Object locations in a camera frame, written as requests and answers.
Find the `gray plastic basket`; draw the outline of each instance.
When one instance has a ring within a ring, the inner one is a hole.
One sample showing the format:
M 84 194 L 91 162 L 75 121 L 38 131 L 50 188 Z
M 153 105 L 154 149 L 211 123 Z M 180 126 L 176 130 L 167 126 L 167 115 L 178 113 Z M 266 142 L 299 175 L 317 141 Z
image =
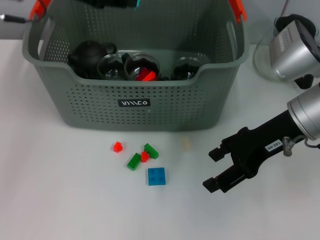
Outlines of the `gray plastic basket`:
M 239 65 L 248 56 L 245 26 L 243 21 L 236 23 L 228 0 L 142 0 L 138 9 L 103 10 L 78 1 L 53 0 L 45 18 L 27 27 L 22 51 L 71 126 L 199 130 L 217 122 Z M 86 40 L 113 42 L 123 52 L 151 54 L 160 62 L 163 77 L 170 76 L 180 57 L 208 64 L 183 81 L 83 79 L 66 62 Z

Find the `black pot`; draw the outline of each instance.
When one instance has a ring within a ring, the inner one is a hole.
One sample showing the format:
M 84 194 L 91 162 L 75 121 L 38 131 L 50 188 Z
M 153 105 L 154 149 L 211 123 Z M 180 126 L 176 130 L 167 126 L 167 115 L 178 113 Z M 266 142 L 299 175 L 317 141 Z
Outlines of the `black pot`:
M 116 52 L 117 47 L 111 42 L 100 44 L 97 41 L 84 41 L 68 56 L 68 63 L 89 75 L 97 72 L 97 63 L 100 59 Z

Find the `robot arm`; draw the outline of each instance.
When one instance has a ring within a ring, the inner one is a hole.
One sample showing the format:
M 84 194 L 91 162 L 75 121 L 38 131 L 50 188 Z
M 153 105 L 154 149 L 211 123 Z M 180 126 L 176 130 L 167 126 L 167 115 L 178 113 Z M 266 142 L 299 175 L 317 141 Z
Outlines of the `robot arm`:
M 203 182 L 211 193 L 221 189 L 224 193 L 242 182 L 257 175 L 260 165 L 268 158 L 283 151 L 292 155 L 294 145 L 305 140 L 320 138 L 320 84 L 315 85 L 287 104 L 288 110 L 279 114 L 256 129 L 241 129 L 237 134 L 224 140 L 220 148 L 209 153 L 215 161 L 231 154 L 233 166 Z

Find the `teapot lid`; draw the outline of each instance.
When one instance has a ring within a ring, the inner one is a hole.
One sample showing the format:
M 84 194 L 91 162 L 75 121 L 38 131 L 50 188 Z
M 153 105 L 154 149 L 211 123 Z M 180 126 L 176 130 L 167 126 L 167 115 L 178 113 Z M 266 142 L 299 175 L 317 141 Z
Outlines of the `teapot lid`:
M 97 41 L 84 41 L 76 49 L 76 53 L 84 57 L 98 55 L 104 48 Z

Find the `basket handle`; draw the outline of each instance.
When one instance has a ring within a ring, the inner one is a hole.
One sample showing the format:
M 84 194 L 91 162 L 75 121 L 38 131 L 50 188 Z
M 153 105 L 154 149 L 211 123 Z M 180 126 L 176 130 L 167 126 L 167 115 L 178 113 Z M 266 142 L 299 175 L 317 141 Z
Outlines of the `basket handle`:
M 49 34 L 47 37 L 49 38 L 54 27 L 55 21 L 48 14 L 45 15 L 41 21 L 33 22 L 26 26 L 23 36 L 22 54 L 28 62 L 42 66 L 46 65 L 46 62 L 41 60 L 38 53 L 39 43 L 43 32 L 48 30 Z M 44 39 L 41 47 L 41 55 L 43 54 L 42 50 L 46 49 L 47 43 L 48 39 Z

